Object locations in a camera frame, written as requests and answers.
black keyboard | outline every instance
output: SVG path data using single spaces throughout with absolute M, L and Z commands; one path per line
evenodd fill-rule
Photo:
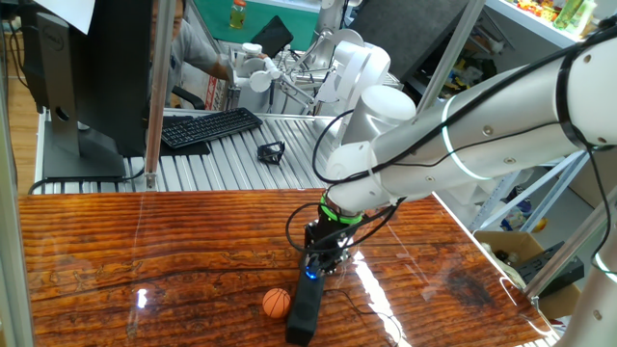
M 177 149 L 237 134 L 263 124 L 256 115 L 245 108 L 179 121 L 163 127 L 163 141 Z

small basketball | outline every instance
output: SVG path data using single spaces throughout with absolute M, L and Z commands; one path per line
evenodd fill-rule
M 269 317 L 283 318 L 291 307 L 291 298 L 280 288 L 270 289 L 263 297 L 263 310 Z

green ring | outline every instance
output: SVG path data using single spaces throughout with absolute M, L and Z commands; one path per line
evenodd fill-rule
M 359 222 L 362 221 L 362 214 L 358 217 L 354 217 L 354 218 L 348 218 L 348 217 L 339 217 L 337 216 L 330 208 L 328 208 L 327 206 L 324 206 L 326 204 L 326 197 L 322 196 L 321 197 L 321 210 L 324 211 L 324 213 L 330 217 L 331 219 L 335 220 L 335 221 L 339 221 L 340 223 L 346 224 L 346 225 L 354 225 L 354 224 L 358 224 Z

bottle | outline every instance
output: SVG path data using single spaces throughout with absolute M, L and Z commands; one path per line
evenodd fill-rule
M 242 29 L 246 17 L 247 3 L 244 0 L 233 0 L 233 5 L 231 6 L 231 19 L 229 20 L 231 28 Z
M 561 13 L 552 23 L 552 26 L 559 30 L 564 30 L 570 24 L 570 20 L 578 11 L 578 8 L 582 4 L 583 0 L 568 0 L 566 6 L 561 10 Z
M 585 0 L 578 8 L 577 13 L 572 17 L 572 20 L 570 20 L 570 24 L 566 28 L 566 31 L 575 36 L 579 36 L 585 29 L 596 7 L 598 7 L 598 4 L 596 4 L 594 0 Z

gray shirt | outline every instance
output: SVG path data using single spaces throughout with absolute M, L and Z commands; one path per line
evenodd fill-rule
M 170 72 L 167 77 L 167 96 L 165 105 L 170 106 L 172 89 L 182 77 L 182 63 L 188 63 L 203 72 L 207 72 L 217 63 L 219 56 L 214 49 L 205 43 L 193 31 L 191 24 L 182 20 L 180 34 L 172 42 L 172 57 L 170 58 Z

